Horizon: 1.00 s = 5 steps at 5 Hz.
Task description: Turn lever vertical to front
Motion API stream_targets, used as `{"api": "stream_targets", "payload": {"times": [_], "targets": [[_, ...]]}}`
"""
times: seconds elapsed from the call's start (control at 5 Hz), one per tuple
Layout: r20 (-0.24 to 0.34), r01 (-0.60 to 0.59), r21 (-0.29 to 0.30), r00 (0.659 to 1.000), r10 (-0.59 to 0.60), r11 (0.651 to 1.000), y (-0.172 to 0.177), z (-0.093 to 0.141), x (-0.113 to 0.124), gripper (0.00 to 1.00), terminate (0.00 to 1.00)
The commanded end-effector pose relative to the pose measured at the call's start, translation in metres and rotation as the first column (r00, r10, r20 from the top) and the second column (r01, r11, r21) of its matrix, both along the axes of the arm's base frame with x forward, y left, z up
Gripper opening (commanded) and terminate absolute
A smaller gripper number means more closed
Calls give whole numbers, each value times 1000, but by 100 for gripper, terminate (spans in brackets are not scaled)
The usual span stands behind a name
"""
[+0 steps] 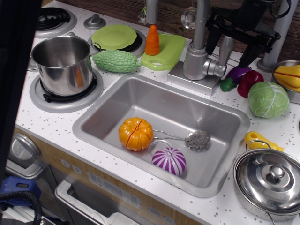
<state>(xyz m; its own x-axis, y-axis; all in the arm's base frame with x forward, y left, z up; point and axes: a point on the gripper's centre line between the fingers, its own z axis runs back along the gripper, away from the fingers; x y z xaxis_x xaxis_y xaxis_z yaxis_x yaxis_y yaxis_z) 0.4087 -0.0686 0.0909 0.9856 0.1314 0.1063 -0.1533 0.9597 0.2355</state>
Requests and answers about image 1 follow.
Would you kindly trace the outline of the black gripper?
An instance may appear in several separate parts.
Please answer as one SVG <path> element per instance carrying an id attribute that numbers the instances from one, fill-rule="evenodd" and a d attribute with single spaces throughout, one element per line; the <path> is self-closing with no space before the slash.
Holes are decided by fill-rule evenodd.
<path id="1" fill-rule="evenodd" d="M 264 24 L 262 16 L 266 11 L 263 6 L 242 6 L 238 9 L 212 7 L 206 22 L 209 31 L 206 52 L 212 55 L 222 35 L 247 44 L 239 68 L 248 67 L 265 51 L 265 46 L 272 46 L 281 35 Z"/>

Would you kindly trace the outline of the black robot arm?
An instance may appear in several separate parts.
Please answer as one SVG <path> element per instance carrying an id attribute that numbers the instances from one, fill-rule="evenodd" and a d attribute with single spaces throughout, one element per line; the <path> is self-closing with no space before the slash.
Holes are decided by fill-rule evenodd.
<path id="1" fill-rule="evenodd" d="M 249 66 L 263 53 L 270 53 L 281 35 L 262 21 L 273 0 L 245 0 L 238 9 L 212 7 L 206 22 L 209 36 L 206 52 L 211 55 L 222 35 L 247 45 L 239 67 Z"/>

